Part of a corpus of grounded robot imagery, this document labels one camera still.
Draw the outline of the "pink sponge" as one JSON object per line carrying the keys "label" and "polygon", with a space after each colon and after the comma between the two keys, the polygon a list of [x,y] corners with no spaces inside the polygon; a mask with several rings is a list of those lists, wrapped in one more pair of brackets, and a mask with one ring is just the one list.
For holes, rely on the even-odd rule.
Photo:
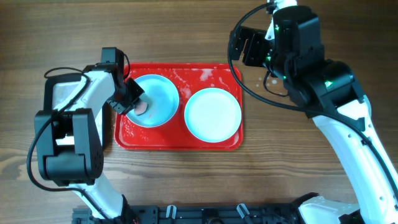
{"label": "pink sponge", "polygon": [[134,114],[136,116],[140,116],[147,111],[147,108],[148,108],[148,103],[146,103],[145,101],[140,101],[138,105],[134,108]]}

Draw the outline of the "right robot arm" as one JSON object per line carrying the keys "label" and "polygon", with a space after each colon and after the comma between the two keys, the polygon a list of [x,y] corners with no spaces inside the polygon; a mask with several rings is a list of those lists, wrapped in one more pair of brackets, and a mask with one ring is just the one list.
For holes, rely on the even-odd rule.
{"label": "right robot arm", "polygon": [[295,1],[269,1],[267,30],[238,22],[228,63],[242,60],[282,80],[290,104],[327,138],[353,187],[357,204],[310,193],[295,202],[302,223],[396,223],[397,172],[371,120],[371,105],[350,67],[327,60],[318,16]]}

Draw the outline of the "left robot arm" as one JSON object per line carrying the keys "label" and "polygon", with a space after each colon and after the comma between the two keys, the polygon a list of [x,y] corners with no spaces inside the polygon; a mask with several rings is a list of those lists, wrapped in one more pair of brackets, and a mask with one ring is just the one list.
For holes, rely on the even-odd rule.
{"label": "left robot arm", "polygon": [[27,155],[30,181],[48,192],[74,192],[97,222],[139,223],[125,196],[103,173],[104,153],[96,117],[109,104],[125,115],[141,105],[143,89],[127,78],[122,63],[67,67],[45,73],[45,106],[35,115]]}

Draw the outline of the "blue plate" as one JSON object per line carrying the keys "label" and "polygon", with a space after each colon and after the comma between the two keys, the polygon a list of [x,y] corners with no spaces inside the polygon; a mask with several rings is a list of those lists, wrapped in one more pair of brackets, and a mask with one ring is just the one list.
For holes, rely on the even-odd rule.
{"label": "blue plate", "polygon": [[220,88],[205,88],[190,97],[185,105],[184,120],[197,139],[219,143],[231,138],[243,119],[238,100]]}
{"label": "blue plate", "polygon": [[156,74],[143,75],[134,81],[144,90],[140,99],[148,103],[148,107],[141,115],[128,112],[127,118],[143,128],[155,128],[167,123],[180,103],[177,87],[168,78]]}

